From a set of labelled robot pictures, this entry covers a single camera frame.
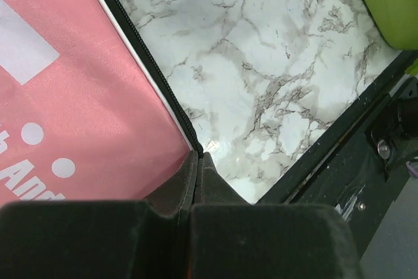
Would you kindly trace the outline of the pink racket bag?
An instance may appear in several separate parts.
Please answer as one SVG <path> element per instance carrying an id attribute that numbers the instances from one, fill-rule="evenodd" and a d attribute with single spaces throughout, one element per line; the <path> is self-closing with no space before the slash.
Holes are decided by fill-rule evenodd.
<path id="1" fill-rule="evenodd" d="M 140 199 L 202 147 L 119 0 L 1 0 L 1 203 Z"/>

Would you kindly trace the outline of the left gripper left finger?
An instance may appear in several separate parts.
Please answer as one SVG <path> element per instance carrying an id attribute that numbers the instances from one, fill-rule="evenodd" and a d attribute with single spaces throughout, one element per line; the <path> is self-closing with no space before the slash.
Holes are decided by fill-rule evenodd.
<path id="1" fill-rule="evenodd" d="M 199 155 L 142 200 L 21 201 L 1 209 L 2 278 L 186 278 Z"/>

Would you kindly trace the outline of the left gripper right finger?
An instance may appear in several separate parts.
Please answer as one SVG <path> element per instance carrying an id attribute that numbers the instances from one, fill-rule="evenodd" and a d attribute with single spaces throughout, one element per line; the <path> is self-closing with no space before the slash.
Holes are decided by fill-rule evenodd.
<path id="1" fill-rule="evenodd" d="M 247 205 L 209 153 L 191 209 L 190 278 L 362 278 L 347 223 L 327 205 Z"/>

